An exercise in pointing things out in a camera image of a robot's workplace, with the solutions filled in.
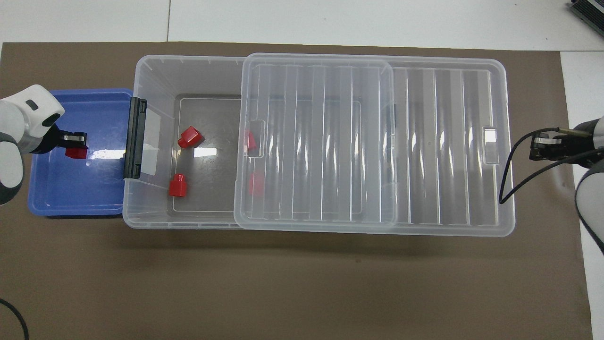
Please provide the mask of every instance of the black cable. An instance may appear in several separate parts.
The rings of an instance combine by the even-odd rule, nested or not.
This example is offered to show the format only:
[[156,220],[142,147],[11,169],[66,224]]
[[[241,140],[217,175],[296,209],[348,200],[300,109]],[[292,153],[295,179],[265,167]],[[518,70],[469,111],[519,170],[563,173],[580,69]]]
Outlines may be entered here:
[[559,166],[560,164],[571,163],[571,162],[574,162],[576,160],[580,160],[580,159],[583,159],[585,157],[589,157],[591,155],[599,154],[601,152],[604,152],[604,148],[598,148],[598,149],[594,149],[594,150],[589,150],[589,151],[581,152],[580,154],[572,155],[572,156],[566,157],[565,159],[558,160],[558,161],[556,161],[556,162],[554,162],[554,163],[552,163],[552,164],[550,164],[548,166],[544,166],[540,170],[537,170],[537,171],[533,172],[527,178],[523,179],[522,182],[518,183],[518,185],[516,185],[514,188],[512,188],[512,190],[510,190],[510,192],[508,192],[507,195],[503,199],[501,198],[501,196],[503,194],[503,188],[502,188],[502,190],[500,190],[499,204],[505,203],[516,191],[518,191],[518,189],[520,189],[528,181],[532,180],[533,178],[537,177],[538,175],[541,175],[545,171],[548,171],[551,168],[555,168],[555,167]]
[[11,305],[8,301],[1,299],[1,298],[0,298],[0,304],[3,304],[6,307],[8,307],[8,309],[10,309],[10,311],[14,313],[14,315],[17,317],[17,319],[19,319],[21,328],[23,328],[23,338],[25,340],[29,340],[30,332],[27,330],[27,325],[25,324],[25,319],[23,318],[23,316],[21,316],[21,313],[19,313],[19,310],[17,310],[17,308],[15,306]]
[[503,169],[503,178],[501,179],[501,187],[499,188],[499,204],[505,203],[507,201],[507,199],[509,198],[508,196],[506,196],[505,200],[502,199],[503,188],[506,185],[507,173],[510,171],[510,165],[512,164],[512,156],[514,156],[514,152],[516,151],[516,148],[520,145],[520,143],[524,142],[525,139],[532,137],[535,134],[539,134],[542,132],[552,132],[552,131],[558,132],[558,131],[560,131],[560,128],[544,128],[544,129],[535,130],[533,132],[529,132],[526,135],[520,137],[520,139],[514,144],[514,146],[510,150],[510,155],[507,156],[506,167]]

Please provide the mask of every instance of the floor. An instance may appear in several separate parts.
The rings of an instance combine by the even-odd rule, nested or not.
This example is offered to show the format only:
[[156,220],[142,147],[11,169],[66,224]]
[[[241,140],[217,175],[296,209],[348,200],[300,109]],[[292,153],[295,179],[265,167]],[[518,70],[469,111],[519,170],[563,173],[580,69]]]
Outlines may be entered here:
[[[221,41],[562,51],[568,120],[575,126],[604,114],[604,38],[572,15],[569,3],[0,0],[0,43]],[[583,172],[574,168],[576,182]],[[584,229],[582,240],[593,335],[604,339],[604,257]]]

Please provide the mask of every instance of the blue plastic bin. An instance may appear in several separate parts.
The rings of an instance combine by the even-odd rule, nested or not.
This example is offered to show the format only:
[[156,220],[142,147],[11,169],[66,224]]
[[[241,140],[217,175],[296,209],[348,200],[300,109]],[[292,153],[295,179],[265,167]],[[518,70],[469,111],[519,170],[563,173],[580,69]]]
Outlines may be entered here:
[[57,126],[88,134],[86,159],[65,149],[34,155],[27,205],[40,216],[118,215],[124,198],[124,150],[132,91],[51,91],[65,108]]

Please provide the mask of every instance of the black latch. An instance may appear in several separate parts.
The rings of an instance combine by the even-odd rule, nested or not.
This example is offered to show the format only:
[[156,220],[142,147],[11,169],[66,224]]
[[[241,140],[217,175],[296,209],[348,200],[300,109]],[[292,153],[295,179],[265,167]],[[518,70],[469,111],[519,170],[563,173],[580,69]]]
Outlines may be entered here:
[[146,113],[147,101],[132,97],[130,99],[126,155],[124,156],[124,178],[141,177]]

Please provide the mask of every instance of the brown table mat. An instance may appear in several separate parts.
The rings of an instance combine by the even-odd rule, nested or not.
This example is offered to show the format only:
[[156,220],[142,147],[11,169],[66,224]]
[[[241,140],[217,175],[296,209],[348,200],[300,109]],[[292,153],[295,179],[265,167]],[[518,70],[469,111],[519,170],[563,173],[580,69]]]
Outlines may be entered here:
[[[132,88],[147,54],[258,51],[493,58],[507,70],[512,140],[568,126],[552,51],[5,43],[0,98],[33,83]],[[544,165],[523,150],[516,182]],[[0,297],[33,339],[591,339],[570,166],[519,191],[505,238],[133,230],[119,218],[36,217],[28,182],[0,207]],[[0,338],[21,336],[0,309]]]

